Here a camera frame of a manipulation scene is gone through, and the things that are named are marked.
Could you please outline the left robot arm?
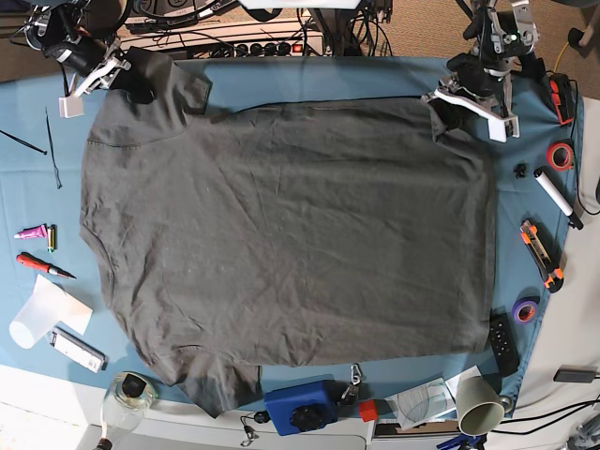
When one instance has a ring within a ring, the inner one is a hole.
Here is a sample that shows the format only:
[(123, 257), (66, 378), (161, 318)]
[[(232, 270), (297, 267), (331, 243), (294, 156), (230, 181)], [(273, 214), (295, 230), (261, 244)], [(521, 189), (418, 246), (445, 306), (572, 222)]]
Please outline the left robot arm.
[(487, 121), (488, 136), (506, 142), (520, 136), (512, 112), (512, 76), (541, 82), (543, 60), (534, 53), (539, 34), (528, 1), (512, 1), (508, 10), (495, 1), (459, 1), (470, 24), (463, 38), (473, 42), (469, 52), (451, 58), (450, 71), (436, 89), (423, 96), (446, 129), (460, 128), (471, 113)]

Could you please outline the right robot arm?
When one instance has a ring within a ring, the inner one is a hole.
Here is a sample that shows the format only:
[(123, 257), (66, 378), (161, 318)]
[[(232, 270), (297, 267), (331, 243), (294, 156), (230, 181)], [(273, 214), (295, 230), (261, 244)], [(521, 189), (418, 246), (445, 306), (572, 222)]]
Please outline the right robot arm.
[(92, 1), (33, 1), (27, 22), (19, 29), (26, 45), (54, 60), (62, 72), (73, 71), (64, 81), (64, 95), (59, 98), (62, 115), (82, 112), (82, 96), (95, 90), (123, 90), (131, 101), (148, 104), (154, 90), (135, 67), (125, 51), (117, 31), (133, 9), (132, 1), (108, 1), (106, 8), (119, 8), (116, 22), (96, 30), (82, 25)]

